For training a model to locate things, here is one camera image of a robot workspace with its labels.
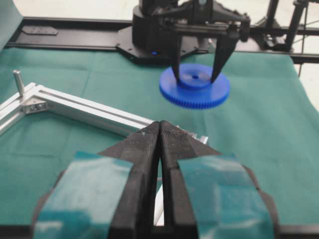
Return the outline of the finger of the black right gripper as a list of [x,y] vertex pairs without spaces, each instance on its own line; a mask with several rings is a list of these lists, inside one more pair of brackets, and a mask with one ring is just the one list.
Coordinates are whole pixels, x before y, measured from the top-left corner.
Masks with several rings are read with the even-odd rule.
[[237,26],[232,24],[229,25],[223,34],[217,37],[211,83],[215,82],[227,60],[234,52],[239,36]]
[[173,32],[171,37],[171,67],[176,81],[179,82],[181,36]]

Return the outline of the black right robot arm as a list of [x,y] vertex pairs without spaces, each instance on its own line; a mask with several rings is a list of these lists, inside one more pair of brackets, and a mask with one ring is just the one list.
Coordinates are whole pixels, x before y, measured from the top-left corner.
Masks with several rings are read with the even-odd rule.
[[149,51],[165,52],[179,80],[183,36],[216,38],[210,81],[213,83],[239,40],[246,42],[251,19],[225,8],[215,0],[141,0],[133,11],[133,44]]

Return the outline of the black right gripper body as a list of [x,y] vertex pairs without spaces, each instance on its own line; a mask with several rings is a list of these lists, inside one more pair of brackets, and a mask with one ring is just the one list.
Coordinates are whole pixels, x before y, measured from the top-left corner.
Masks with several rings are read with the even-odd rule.
[[178,35],[222,37],[247,41],[250,17],[225,8],[215,0],[178,1],[154,6],[152,18],[160,28]]

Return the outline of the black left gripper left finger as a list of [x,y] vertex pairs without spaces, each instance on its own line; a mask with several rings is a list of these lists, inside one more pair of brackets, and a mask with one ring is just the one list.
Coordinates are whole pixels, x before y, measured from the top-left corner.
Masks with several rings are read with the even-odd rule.
[[154,224],[160,124],[98,154],[78,152],[37,214],[35,239],[147,239]]

